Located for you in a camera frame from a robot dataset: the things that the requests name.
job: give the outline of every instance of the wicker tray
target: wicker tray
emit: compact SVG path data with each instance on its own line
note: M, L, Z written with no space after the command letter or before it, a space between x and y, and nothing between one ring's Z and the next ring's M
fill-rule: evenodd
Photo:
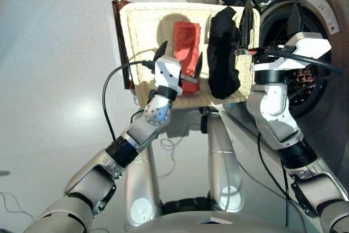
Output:
M210 20L217 12L224 9L222 5L196 3L131 3L120 11L121 25L130 61L152 60L159 45L168 40L166 54L173 53L173 26L176 21L199 23L201 27L199 51L203 53L202 71L200 74L200 91L191 96L179 96L173 107L178 109L209 106L225 102L245 101L254 82L250 71L251 56L236 57L236 68L239 70L241 87L230 97L220 100L211 95L208 85L207 46ZM243 7L232 7L236 11L233 17L237 27L242 17ZM251 30L249 48L258 47L260 17L254 10L254 28ZM154 89L154 75L142 65L131 66L136 95L141 107L148 101L148 94Z

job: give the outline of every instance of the gray floor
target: gray floor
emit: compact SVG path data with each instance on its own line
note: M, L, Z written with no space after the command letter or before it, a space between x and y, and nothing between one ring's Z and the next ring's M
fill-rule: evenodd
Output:
M106 75L119 65L111 1L0 0L0 170L10 172L0 177L0 191L15 194L35 217L62 196L68 179L90 157L111 142L100 98ZM133 95L123 89L121 74L111 81L107 107L118 134L138 108ZM161 175L171 169L170 153L158 141L153 145ZM206 136L191 131L175 158L175 171L160 181L162 200L206 195ZM245 164L252 171L256 167L253 162ZM284 201L248 177L245 181L245 211L282 224ZM96 228L123 232L123 195L121 180L115 197L96 217ZM8 199L8 207L14 210L15 201ZM292 219L299 229L297 215ZM30 222L25 214L6 213L0 199L0 228L22 232Z

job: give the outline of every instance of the black cloth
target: black cloth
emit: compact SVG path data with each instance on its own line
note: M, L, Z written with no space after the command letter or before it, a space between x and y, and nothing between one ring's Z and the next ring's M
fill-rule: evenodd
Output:
M232 20L236 12L227 7L211 19L207 48L208 84L215 98L224 99L240 88L239 71L235 69L238 29Z

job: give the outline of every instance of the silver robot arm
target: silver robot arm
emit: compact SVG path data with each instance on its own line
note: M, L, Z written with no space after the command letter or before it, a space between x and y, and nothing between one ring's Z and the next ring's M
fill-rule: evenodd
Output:
M320 34L305 32L297 33L286 45L296 46L293 52L296 55L315 58L330 48ZM306 65L284 58L254 65L256 84L251 87L247 108L261 135L279 153L287 173L294 179L291 187L305 213L320 217L324 232L347 232L348 194L324 160L308 145L288 110L284 70Z
M90 232L116 191L114 181L170 121L172 102L182 94L179 61L162 56L155 63L155 85L144 113L101 150L67 184L64 197L47 208L25 233Z

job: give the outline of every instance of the label sticker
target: label sticker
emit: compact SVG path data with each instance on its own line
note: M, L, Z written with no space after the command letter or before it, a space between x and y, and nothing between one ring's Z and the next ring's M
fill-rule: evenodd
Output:
M310 4L312 4L317 11L320 12L323 19L326 22L328 31L331 35L339 32L339 26L336 19L336 16L333 12L333 9L330 7L330 5L327 3L326 0L306 0Z

